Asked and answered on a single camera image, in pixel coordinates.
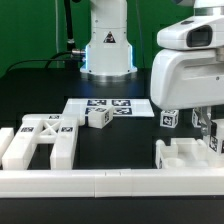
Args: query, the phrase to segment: black tabletop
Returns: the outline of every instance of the black tabletop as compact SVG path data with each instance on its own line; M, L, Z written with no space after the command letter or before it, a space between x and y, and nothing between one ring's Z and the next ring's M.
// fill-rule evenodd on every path
M0 127L21 125L25 114L62 113L69 98L150 100L150 70L137 78L102 84L63 69L16 69L0 79ZM191 124L192 110L180 111L175 129L160 127L154 118L114 118L102 130L79 128L74 169L154 169L155 142L171 137L201 138ZM223 112L215 108L215 118ZM39 146L29 169L49 169L48 152ZM3 223L223 223L224 198L38 198L0 199Z

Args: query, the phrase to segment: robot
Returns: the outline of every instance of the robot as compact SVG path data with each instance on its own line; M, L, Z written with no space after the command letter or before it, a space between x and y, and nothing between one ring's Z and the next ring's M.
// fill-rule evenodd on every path
M119 81L135 76L132 46L127 41L127 1L90 0L92 37L86 46L83 78Z
M174 2L194 6L194 16L158 33L158 44L165 49L153 63L151 99L163 110L195 108L201 121L203 141L171 140L175 153L169 159L177 159L172 160L173 166L186 166L189 162L189 156L178 160L178 145L183 157L187 144L193 154L191 162L204 161L208 166L223 167L224 120L211 121L210 116L211 106L224 104L224 1ZM162 141L157 142L157 167L169 167L168 161L161 165L167 151Z

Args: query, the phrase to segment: small cube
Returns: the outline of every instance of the small cube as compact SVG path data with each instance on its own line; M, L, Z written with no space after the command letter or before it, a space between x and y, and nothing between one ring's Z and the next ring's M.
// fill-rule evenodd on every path
M179 110L163 110L160 117L160 126L175 128L178 124Z
M192 124L195 128L201 128L201 122L200 122L199 117L196 114L194 109L193 109L193 112L192 112Z
M224 154L224 140L215 136L210 136L209 148L211 148L218 155Z
M113 120L114 106L100 106L88 114L89 127L102 129Z

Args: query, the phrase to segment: paper sheet with markers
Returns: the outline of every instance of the paper sheet with markers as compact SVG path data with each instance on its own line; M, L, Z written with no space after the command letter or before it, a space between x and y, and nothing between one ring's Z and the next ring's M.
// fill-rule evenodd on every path
M87 116L97 107L113 105L114 117L154 117L148 99L69 99L63 114Z

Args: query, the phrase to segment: black cable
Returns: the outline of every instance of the black cable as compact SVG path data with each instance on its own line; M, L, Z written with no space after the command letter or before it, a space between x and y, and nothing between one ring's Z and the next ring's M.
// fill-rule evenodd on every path
M136 0L135 2L136 2L136 12L137 12L137 19L138 19L141 51L142 51L142 63L143 63L143 68L146 68L145 67L145 47L144 47L144 40L142 35L142 24L141 24L140 10L139 10L139 0Z
M76 48L76 44L73 37L73 25L72 25L72 12L71 12L71 2L70 0L64 0L65 6L65 15L66 15L66 23L67 23L67 50L72 50Z
M48 62L48 61L50 61L50 62L52 62L52 61L55 61L55 62L57 62L57 61L71 61L71 59L31 59L31 60L19 61L19 62L16 62L16 63L10 65L7 68L5 74L7 74L13 67L15 67L16 65L19 65L19 64L30 63L30 62Z
M51 57L51 60L53 59L56 59L60 56L63 56L63 55L71 55L71 51L64 51L64 52L59 52L57 54L55 54L53 57ZM51 64L52 61L48 61L47 64L45 65L45 69L47 69L49 67L49 65Z

